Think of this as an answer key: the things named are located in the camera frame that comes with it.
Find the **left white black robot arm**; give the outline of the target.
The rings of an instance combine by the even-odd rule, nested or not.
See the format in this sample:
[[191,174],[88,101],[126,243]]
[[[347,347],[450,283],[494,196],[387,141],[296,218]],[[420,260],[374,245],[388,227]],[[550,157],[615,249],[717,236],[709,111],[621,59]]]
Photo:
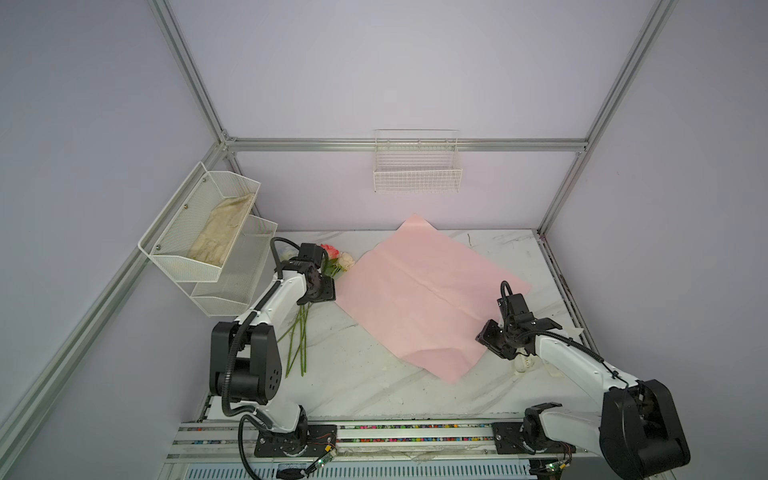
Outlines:
[[333,301],[335,283],[323,273],[330,255],[322,246],[274,237],[269,247],[276,267],[268,288],[235,320],[213,328],[209,390],[224,417],[288,434],[299,428],[302,408],[278,397],[283,368],[277,327],[297,306]]

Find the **pink purple wrapping paper sheet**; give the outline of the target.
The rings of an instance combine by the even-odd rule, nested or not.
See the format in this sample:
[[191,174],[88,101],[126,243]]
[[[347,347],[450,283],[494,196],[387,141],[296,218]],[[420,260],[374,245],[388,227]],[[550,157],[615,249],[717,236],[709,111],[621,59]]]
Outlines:
[[396,357],[455,383],[486,352],[476,337],[499,315],[502,282],[532,289],[413,215],[336,281],[336,303]]

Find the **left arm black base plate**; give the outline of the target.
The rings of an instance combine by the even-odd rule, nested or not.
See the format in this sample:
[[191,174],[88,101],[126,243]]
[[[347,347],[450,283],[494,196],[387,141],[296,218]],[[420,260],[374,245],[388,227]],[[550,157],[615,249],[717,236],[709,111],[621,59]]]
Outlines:
[[257,458],[320,457],[336,444],[338,427],[309,424],[292,433],[260,433],[253,449]]

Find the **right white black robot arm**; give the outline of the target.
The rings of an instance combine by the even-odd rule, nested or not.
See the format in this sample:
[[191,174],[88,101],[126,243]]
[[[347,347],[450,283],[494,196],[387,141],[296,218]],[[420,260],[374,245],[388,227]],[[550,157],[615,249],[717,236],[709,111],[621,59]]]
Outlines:
[[559,478],[576,449],[600,455],[622,479],[646,479],[690,463],[672,393],[663,383],[630,375],[562,335],[559,323],[535,317],[507,281],[500,284],[497,304],[501,319],[487,321],[477,342],[501,359],[541,359],[598,407],[575,412],[553,401],[525,410],[515,446],[531,455],[557,447],[564,453],[558,463],[535,469],[535,475]]

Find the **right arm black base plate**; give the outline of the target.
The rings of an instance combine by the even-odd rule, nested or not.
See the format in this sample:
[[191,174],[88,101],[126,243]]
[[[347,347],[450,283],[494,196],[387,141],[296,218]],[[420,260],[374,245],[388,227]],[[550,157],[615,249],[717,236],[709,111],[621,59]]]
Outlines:
[[495,450],[499,455],[565,452],[561,442],[547,438],[540,426],[531,426],[526,421],[494,422],[491,429]]

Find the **cream fake rose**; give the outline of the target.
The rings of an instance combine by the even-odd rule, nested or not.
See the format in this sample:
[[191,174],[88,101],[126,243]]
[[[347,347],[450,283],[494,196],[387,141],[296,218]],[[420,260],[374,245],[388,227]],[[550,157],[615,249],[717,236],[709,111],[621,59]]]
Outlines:
[[355,265],[355,259],[347,252],[339,253],[327,264],[324,272],[327,276],[335,278],[349,271]]

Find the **red pink fake rose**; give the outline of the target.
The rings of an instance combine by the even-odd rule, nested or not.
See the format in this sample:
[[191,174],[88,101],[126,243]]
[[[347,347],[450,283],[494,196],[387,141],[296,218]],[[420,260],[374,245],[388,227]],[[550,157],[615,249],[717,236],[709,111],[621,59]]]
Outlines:
[[332,245],[321,244],[321,247],[325,250],[330,260],[336,260],[341,254],[341,252]]

